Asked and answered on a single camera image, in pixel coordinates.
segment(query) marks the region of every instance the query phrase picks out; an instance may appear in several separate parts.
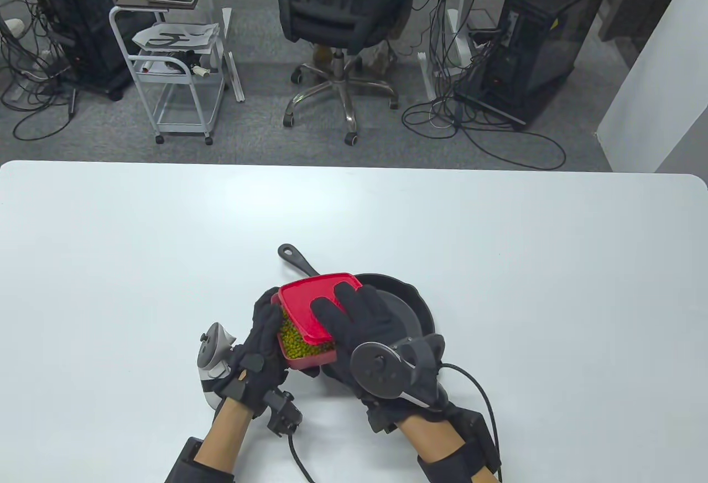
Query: white wall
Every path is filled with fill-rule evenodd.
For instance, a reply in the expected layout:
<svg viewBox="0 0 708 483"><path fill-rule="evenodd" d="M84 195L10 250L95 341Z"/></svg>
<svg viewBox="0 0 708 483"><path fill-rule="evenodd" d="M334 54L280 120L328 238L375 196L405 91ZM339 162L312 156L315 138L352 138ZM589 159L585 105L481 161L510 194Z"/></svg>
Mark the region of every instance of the white wall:
<svg viewBox="0 0 708 483"><path fill-rule="evenodd" d="M672 0L597 138L614 171L655 172L706 107L708 0Z"/></svg>

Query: black glove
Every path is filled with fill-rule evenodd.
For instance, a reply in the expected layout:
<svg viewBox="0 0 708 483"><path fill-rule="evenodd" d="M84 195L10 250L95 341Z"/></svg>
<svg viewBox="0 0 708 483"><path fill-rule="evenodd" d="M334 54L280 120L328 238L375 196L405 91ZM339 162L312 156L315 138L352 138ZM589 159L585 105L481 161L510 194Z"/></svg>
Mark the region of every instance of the black glove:
<svg viewBox="0 0 708 483"><path fill-rule="evenodd" d="M270 303L278 292L271 288L253 306L253 328L243 344L233 347L230 374L222 379L214 391L220 397L230 397L253 411L259 417L266 409L263 397L285 382L288 372L278 346L278 331L283 324L280 306ZM242 372L245 379L239 380Z"/></svg>
<svg viewBox="0 0 708 483"><path fill-rule="evenodd" d="M395 400L380 399L364 391L351 372L351 356L354 349L368 341L376 341L391 346L407 337L403 322L386 306L376 288L365 285L354 291L347 283L334 288L334 295L344 306L346 313L325 298L315 299L312 313L322 326L334 338L337 361L323 366L328 376L339 380L352 389L369 409L369 422L375 432L385 429L391 432L395 423L402 422L411 415L419 414L427 420L444 420L440 413L435 413L401 398Z"/></svg>

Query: wrist strap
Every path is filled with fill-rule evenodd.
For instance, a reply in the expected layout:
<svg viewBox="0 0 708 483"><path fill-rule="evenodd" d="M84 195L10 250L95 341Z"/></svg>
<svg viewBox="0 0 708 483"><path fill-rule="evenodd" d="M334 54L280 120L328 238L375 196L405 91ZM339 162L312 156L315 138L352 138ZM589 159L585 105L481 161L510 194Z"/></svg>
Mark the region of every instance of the wrist strap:
<svg viewBox="0 0 708 483"><path fill-rule="evenodd" d="M435 463L426 463L418 457L418 465L430 483L470 483L472 476L486 466L486 461L485 453L472 438L455 453Z"/></svg>
<svg viewBox="0 0 708 483"><path fill-rule="evenodd" d="M253 389L248 388L248 372L261 372L265 366L266 360L260 354L246 354L238 364L241 371L233 369L230 376L223 380L214 392L220 397L228 397L241 402L253 412L253 417L260 417L266 410L266 403L263 402L263 395L258 396L253 392ZM238 379L241 372L246 370L246 377L243 380Z"/></svg>
<svg viewBox="0 0 708 483"><path fill-rule="evenodd" d="M233 483L233 475L194 460L201 446L202 441L197 438L187 440L165 483Z"/></svg>
<svg viewBox="0 0 708 483"><path fill-rule="evenodd" d="M240 402L253 412L253 417L260 417L266 410L266 403L263 397L254 396L253 390L248 389L248 380L234 378L215 389L220 397L228 397Z"/></svg>

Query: wrist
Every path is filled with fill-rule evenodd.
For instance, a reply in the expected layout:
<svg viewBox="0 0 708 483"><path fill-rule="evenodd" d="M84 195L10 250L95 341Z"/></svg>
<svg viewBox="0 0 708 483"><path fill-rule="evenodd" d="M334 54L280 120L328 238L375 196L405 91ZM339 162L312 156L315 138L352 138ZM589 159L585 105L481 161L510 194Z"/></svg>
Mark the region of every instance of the wrist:
<svg viewBox="0 0 708 483"><path fill-rule="evenodd" d="M428 422L420 415L411 415L398 427L425 463L450 457L465 445L462 437L446 420Z"/></svg>

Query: computer tower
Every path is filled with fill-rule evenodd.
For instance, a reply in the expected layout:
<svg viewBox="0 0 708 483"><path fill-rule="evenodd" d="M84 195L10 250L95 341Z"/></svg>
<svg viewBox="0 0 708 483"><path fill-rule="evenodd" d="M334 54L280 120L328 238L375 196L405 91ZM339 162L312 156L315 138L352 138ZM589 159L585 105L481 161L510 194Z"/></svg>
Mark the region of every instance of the computer tower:
<svg viewBox="0 0 708 483"><path fill-rule="evenodd" d="M501 38L476 79L458 86L460 95L513 122L530 122L573 71L601 3L505 0Z"/></svg>
<svg viewBox="0 0 708 483"><path fill-rule="evenodd" d="M132 82L126 61L108 22L116 0L37 0L46 16L48 35L61 45L71 71L65 77L79 88L96 91L117 100ZM119 29L128 41L149 28L154 18L148 13L122 13ZM137 46L126 42L137 52Z"/></svg>

